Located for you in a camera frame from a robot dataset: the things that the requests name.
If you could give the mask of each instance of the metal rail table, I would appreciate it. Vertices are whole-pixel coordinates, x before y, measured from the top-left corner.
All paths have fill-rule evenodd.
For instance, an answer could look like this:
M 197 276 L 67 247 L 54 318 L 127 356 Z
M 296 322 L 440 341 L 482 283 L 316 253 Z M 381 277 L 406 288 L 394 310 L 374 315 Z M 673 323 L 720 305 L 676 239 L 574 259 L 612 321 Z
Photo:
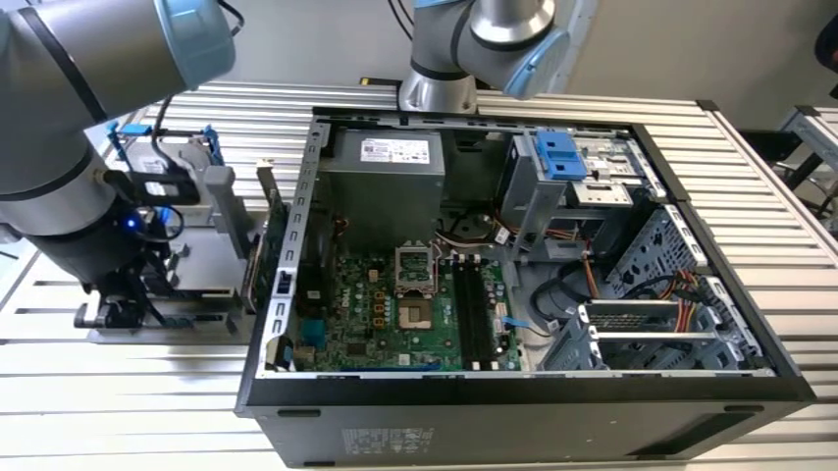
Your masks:
M 174 98 L 165 126 L 212 123 L 238 176 L 236 192 L 258 210 L 254 163 L 273 161 L 289 197 L 312 106 L 393 103 L 388 87 L 214 82 Z M 478 107 L 486 115 L 647 125 L 817 395 L 816 405 L 688 464 L 633 463 L 632 469 L 838 469 L 838 246 L 727 120 L 689 101 L 553 95 L 517 102 L 482 92 Z M 149 107 L 134 121 L 150 123 L 157 110 Z M 86 332 L 71 327 L 85 296 L 33 251 L 5 277 L 2 292 L 0 469 L 282 469 L 254 422 L 230 412 L 244 345 L 86 343 Z

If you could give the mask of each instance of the white label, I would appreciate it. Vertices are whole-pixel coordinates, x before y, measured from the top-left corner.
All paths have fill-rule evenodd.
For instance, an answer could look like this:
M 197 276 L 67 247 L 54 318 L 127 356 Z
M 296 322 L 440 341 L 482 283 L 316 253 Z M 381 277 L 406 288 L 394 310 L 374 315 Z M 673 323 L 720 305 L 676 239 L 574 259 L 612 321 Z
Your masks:
M 157 157 L 145 157 L 139 159 L 139 169 L 141 172 L 146 174 L 164 174 L 166 172 L 166 167 L 162 164 L 162 160 Z M 147 194 L 153 194 L 154 196 L 165 196 L 166 189 L 158 183 L 145 183 L 145 191 Z
M 496 241 L 498 244 L 501 244 L 501 245 L 502 245 L 502 244 L 505 244 L 505 243 L 506 243 L 506 240 L 508 240 L 508 239 L 509 239 L 509 230 L 508 230 L 506 228 L 501 227 L 501 228 L 497 230 L 497 233 L 494 234 L 494 241 Z
M 433 441 L 432 428 L 342 429 L 346 454 L 426 453 Z
M 392 164 L 429 164 L 430 154 L 426 140 L 364 139 L 361 162 Z

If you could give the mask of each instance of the metal bracket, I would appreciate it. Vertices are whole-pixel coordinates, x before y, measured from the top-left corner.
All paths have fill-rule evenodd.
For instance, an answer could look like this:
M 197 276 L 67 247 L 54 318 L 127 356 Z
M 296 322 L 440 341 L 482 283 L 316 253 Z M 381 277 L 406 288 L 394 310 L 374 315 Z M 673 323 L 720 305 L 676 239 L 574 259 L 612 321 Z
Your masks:
M 596 327 L 591 325 L 585 306 L 578 306 L 540 362 L 538 370 L 605 370 L 599 352 Z

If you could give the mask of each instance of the open computer tower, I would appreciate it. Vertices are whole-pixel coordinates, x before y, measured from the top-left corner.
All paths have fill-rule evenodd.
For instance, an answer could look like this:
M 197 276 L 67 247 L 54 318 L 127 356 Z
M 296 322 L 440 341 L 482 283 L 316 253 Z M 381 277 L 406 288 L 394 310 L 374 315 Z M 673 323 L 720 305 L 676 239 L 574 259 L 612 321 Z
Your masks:
M 290 467 L 681 459 L 811 402 L 643 126 L 314 109 L 265 224 Z

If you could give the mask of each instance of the white wall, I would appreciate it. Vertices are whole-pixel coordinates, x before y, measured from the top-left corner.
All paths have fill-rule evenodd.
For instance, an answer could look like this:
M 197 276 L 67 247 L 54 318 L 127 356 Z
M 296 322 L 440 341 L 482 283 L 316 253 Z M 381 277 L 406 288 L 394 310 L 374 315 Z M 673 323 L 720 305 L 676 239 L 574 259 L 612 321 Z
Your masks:
M 409 41 L 384 0 L 232 0 L 246 24 L 229 80 L 356 84 L 401 79 Z
M 838 106 L 813 59 L 835 0 L 599 0 L 566 93 L 707 98 L 737 126 Z

